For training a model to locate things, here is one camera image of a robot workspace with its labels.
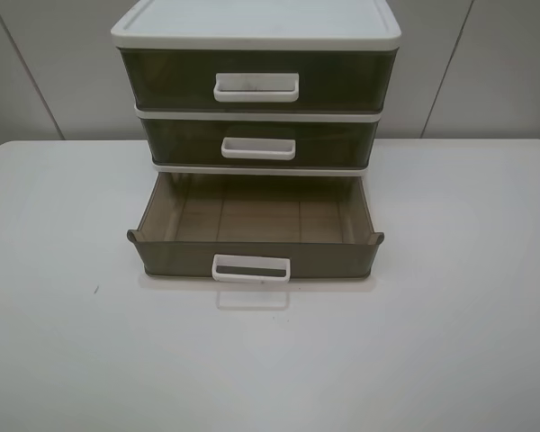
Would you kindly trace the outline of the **dark translucent bottom drawer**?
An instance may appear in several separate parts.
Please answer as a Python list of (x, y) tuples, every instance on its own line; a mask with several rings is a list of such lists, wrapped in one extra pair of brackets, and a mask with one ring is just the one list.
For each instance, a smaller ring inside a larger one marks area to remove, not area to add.
[(359, 177), (169, 173), (127, 238), (150, 276), (233, 282), (364, 279), (384, 241)]

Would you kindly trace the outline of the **dark translucent drawer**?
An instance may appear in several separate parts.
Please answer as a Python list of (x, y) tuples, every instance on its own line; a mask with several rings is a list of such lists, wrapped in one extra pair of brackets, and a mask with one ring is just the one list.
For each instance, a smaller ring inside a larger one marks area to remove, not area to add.
[[(143, 119), (153, 161), (162, 166), (287, 167), (361, 169), (368, 166), (375, 122), (190, 121)], [(225, 157), (225, 139), (279, 141), (285, 160)]]
[[(143, 111), (378, 113), (395, 51), (121, 49)], [(220, 102), (218, 74), (295, 74), (293, 102)]]
[(150, 276), (233, 282), (364, 279), (384, 241), (359, 177), (169, 173), (127, 238)]

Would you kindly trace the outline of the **dark translucent middle drawer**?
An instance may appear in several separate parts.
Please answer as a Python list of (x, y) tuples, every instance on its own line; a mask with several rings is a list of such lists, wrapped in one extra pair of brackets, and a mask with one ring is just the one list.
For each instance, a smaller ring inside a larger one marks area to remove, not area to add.
[[(361, 169), (368, 166), (375, 122), (190, 121), (143, 119), (153, 161), (162, 166), (287, 167)], [(225, 139), (279, 141), (285, 160), (225, 157)]]

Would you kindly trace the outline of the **white plastic drawer cabinet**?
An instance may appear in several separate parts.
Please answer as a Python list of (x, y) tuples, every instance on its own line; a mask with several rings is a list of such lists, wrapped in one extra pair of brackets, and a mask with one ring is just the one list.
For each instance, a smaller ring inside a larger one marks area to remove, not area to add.
[[(401, 28), (384, 1), (140, 1), (113, 27), (122, 49), (395, 51)], [(293, 102), (299, 94), (295, 74), (218, 74), (214, 96), (220, 102)], [(375, 122), (378, 113), (143, 111), (137, 117), (159, 120), (230, 122)], [(225, 139), (227, 158), (288, 160), (295, 143), (281, 151), (270, 139)], [(287, 168), (279, 166), (162, 166), (169, 173), (275, 176), (360, 176), (366, 169)]]

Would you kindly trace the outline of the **dark translucent top drawer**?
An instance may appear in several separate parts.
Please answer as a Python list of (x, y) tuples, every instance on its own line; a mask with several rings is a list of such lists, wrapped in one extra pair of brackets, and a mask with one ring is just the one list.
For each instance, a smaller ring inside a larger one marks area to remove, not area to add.
[[(378, 113), (395, 51), (121, 49), (143, 111)], [(293, 102), (220, 102), (218, 74), (295, 74)]]

